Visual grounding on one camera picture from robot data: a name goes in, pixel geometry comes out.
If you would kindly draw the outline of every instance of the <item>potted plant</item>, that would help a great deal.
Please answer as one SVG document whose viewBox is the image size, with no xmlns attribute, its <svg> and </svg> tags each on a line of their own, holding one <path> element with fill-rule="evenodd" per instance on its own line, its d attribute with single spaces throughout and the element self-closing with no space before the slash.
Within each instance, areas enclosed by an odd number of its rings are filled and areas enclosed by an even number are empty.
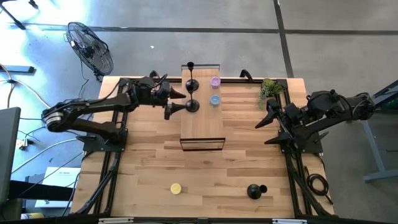
<svg viewBox="0 0 398 224">
<path fill-rule="evenodd" d="M 279 93 L 282 93 L 283 90 L 284 87 L 280 83 L 271 80 L 269 78 L 265 78 L 262 81 L 261 90 L 259 94 L 259 101 L 258 101 L 259 109 L 260 110 L 264 109 L 264 105 L 268 97 L 278 95 Z"/>
</svg>

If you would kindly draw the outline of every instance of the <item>paper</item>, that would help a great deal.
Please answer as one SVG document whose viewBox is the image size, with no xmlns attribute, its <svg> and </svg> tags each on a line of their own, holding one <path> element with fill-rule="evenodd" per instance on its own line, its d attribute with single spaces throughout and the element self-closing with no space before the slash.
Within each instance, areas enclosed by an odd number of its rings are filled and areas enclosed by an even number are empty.
<svg viewBox="0 0 398 224">
<path fill-rule="evenodd" d="M 48 167 L 45 171 L 45 177 L 54 172 L 58 167 Z M 76 176 L 79 174 L 80 168 L 70 168 L 70 167 L 62 167 L 57 170 L 51 176 L 47 177 L 43 180 L 43 184 L 45 185 L 54 185 L 69 188 L 73 188 L 75 184 L 74 181 Z M 48 200 L 37 200 L 35 207 L 36 208 L 65 208 L 68 205 L 67 201 L 48 201 Z"/>
</svg>

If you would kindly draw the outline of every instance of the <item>floor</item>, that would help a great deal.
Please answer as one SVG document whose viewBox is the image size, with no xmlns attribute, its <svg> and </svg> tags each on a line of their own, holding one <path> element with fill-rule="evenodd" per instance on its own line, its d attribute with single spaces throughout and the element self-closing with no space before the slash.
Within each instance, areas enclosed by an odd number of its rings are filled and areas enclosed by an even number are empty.
<svg viewBox="0 0 398 224">
<path fill-rule="evenodd" d="M 33 75 L 13 74 L 27 83 L 50 105 L 76 98 L 84 79 L 80 60 L 64 41 L 64 31 L 42 30 L 45 25 L 79 21 L 88 26 L 116 27 L 114 32 L 96 32 L 108 43 L 114 62 L 111 75 L 147 75 L 152 70 L 180 75 L 181 64 L 219 63 L 222 76 L 238 76 L 247 69 L 254 77 L 287 77 L 286 60 L 293 76 L 304 78 L 307 91 L 335 89 L 345 96 L 375 93 L 397 79 L 397 35 L 291 34 L 285 35 L 289 56 L 282 52 L 273 0 L 36 0 L 39 10 L 27 1 L 4 6 L 30 26 L 22 31 L 0 13 L 0 62 L 31 65 Z M 279 0 L 285 29 L 290 30 L 397 30 L 395 0 Z M 220 32 L 119 32 L 123 27 L 241 28 L 263 29 L 263 33 Z M 83 96 L 96 98 L 100 89 L 90 69 Z M 5 96 L 8 84 L 0 85 Z M 5 97 L 0 105 L 6 106 Z M 11 106 L 22 108 L 22 117 L 39 118 L 45 106 L 24 87 L 12 94 Z M 29 132 L 40 121 L 21 120 L 19 129 Z M 323 139 L 326 174 L 337 215 L 345 218 L 398 222 L 398 179 L 364 184 L 364 174 L 377 171 L 361 123 L 342 123 L 328 130 Z M 26 151 L 16 151 L 14 168 L 47 146 L 74 138 L 70 133 L 34 133 L 40 140 Z M 48 166 L 61 166 L 81 152 L 82 143 L 65 143 L 43 153 L 13 173 L 12 179 L 42 174 Z M 397 168 L 398 154 L 388 153 L 389 167 Z M 80 165 L 75 159 L 67 166 Z"/>
</svg>

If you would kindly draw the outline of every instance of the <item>yellow ball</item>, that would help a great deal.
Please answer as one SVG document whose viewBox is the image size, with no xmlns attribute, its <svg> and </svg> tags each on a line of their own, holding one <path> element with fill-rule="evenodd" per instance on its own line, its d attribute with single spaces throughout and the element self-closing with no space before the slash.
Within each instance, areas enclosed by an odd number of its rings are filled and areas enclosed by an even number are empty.
<svg viewBox="0 0 398 224">
<path fill-rule="evenodd" d="M 180 184 L 173 184 L 170 188 L 173 194 L 179 194 L 181 192 L 181 185 Z"/>
</svg>

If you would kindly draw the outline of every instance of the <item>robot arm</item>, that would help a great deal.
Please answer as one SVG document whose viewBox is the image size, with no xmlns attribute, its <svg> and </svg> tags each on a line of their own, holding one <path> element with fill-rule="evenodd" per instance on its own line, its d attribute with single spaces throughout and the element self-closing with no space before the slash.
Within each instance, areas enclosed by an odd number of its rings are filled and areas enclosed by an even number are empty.
<svg viewBox="0 0 398 224">
<path fill-rule="evenodd" d="M 176 92 L 169 82 L 164 81 L 164 75 L 158 83 L 150 77 L 142 77 L 138 82 L 121 80 L 128 84 L 126 92 L 110 98 L 110 94 L 99 100 L 71 100 L 61 102 L 50 109 L 44 110 L 42 119 L 47 129 L 52 132 L 62 132 L 69 129 L 99 134 L 102 138 L 116 138 L 120 128 L 112 122 L 97 123 L 80 119 L 83 114 L 98 113 L 104 111 L 132 112 L 139 105 L 162 106 L 165 108 L 164 118 L 178 110 L 184 109 L 185 105 L 175 103 L 168 104 L 168 99 L 185 98 L 184 94 Z"/>
<path fill-rule="evenodd" d="M 301 151 L 310 136 L 343 121 L 366 120 L 374 111 L 374 103 L 369 93 L 360 93 L 345 98 L 331 91 L 317 91 L 307 96 L 307 105 L 298 108 L 289 103 L 282 111 L 275 99 L 267 101 L 268 115 L 256 128 L 271 123 L 275 118 L 282 126 L 282 134 L 265 144 L 292 143 Z"/>
</svg>

